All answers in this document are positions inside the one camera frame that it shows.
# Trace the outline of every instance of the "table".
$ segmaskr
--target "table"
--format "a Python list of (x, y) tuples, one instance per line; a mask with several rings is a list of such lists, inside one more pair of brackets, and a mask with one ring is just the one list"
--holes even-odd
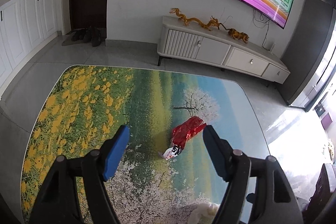
[[(221, 203), (227, 185), (216, 175), (201, 134), (176, 158), (159, 157), (169, 147), (171, 129), (192, 115), (248, 156), (269, 155), (251, 104), (235, 82), (158, 70), (68, 68), (46, 100), (28, 144), (21, 178), (25, 221), (58, 155), (83, 156), (124, 123), (130, 127), (130, 142), (115, 176), (105, 184), (121, 223), (186, 223), (195, 204)], [(89, 223), (81, 179), (77, 186)], [(249, 193), (254, 186), (251, 180)], [(250, 210), (246, 203), (243, 221)]]

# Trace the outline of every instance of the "cabinet leg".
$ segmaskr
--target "cabinet leg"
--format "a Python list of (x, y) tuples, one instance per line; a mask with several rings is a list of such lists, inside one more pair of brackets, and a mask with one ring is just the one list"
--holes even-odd
[(157, 66), (160, 67), (161, 66), (161, 61), (162, 61), (163, 57), (159, 56), (159, 61), (157, 62)]

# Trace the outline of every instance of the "golden dragon figurine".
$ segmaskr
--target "golden dragon figurine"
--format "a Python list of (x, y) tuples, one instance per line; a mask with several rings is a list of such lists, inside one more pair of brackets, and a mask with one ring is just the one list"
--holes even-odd
[(179, 17), (179, 20), (183, 20), (184, 21), (184, 25), (188, 26), (189, 22), (191, 21), (196, 21), (202, 28), (207, 29), (209, 31), (212, 31), (210, 29), (210, 27), (217, 27), (219, 30), (219, 27), (222, 25), (223, 28), (225, 30), (228, 31), (228, 35), (231, 36), (233, 39), (238, 40), (241, 39), (243, 40), (243, 42), (245, 44), (248, 44), (248, 40), (249, 40), (249, 36), (244, 33), (244, 32), (238, 32), (236, 29), (227, 29), (222, 23), (220, 23), (218, 21), (217, 18), (214, 18), (213, 16), (211, 17), (210, 21), (208, 22), (208, 24), (204, 24), (202, 21), (200, 21), (198, 18), (196, 17), (192, 17), (192, 18), (187, 18), (184, 14), (180, 13), (180, 9), (179, 8), (171, 8), (170, 14), (176, 14)]

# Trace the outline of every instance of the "white blossom tree print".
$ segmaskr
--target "white blossom tree print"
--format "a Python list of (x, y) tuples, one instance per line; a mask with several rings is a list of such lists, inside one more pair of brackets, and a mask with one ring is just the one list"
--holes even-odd
[(190, 116), (198, 116), (204, 122), (211, 122), (218, 117), (219, 106), (214, 98), (200, 88), (184, 90), (184, 101), (173, 109), (185, 109)]

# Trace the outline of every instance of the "white wall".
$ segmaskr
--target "white wall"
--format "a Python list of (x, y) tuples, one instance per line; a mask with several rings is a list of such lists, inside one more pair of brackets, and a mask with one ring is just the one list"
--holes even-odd
[[(268, 42), (276, 43), (273, 53), (281, 56), (295, 30), (305, 0), (294, 0), (285, 29), (270, 22)], [(211, 16), (226, 22), (226, 26), (246, 32), (250, 41), (261, 46), (266, 28), (252, 23), (253, 9), (239, 0), (108, 0), (107, 39), (157, 43), (160, 38), (162, 16), (170, 8), (180, 8), (187, 17), (207, 22)]]

